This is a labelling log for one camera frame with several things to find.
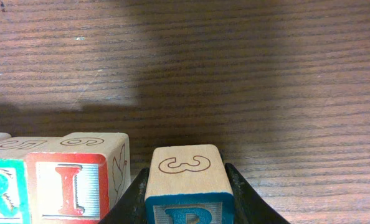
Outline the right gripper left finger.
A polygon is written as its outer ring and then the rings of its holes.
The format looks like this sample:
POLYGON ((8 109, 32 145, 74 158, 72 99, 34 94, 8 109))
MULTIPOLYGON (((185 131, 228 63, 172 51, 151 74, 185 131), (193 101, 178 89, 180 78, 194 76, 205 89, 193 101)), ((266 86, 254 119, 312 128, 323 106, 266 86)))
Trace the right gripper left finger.
POLYGON ((145 194, 148 177, 149 168, 142 169, 98 224, 147 224, 145 194))

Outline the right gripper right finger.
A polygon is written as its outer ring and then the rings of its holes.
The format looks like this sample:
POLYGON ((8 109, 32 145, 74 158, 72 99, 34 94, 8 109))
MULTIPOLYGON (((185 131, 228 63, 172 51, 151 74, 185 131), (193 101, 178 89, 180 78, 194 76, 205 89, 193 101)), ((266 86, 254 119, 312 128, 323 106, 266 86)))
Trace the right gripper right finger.
POLYGON ((231 163, 225 164, 234 195, 235 224, 290 224, 252 188, 231 163))

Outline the red I block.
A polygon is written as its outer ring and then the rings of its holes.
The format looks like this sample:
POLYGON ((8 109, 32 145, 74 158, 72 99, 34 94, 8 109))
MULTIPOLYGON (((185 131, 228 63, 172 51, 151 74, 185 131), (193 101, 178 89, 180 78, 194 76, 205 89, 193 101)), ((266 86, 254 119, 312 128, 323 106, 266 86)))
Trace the red I block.
POLYGON ((71 133, 26 155, 32 223, 98 223, 130 186, 125 133, 71 133))

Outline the green R block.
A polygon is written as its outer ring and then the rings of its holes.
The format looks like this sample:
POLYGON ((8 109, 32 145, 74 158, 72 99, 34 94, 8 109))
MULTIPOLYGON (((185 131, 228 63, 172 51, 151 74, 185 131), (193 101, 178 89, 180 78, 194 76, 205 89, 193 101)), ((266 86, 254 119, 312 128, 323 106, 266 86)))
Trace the green R block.
POLYGON ((14 137, 0 140, 0 223, 31 222, 26 155, 56 137, 14 137))

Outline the blue P block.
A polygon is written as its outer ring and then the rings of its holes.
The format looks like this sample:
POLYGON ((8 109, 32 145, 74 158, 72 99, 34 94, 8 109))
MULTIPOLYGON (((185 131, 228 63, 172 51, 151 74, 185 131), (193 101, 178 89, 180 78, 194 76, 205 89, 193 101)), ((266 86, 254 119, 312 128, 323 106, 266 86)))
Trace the blue P block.
POLYGON ((145 206, 148 223, 233 223, 234 194, 218 148, 156 148, 145 206))

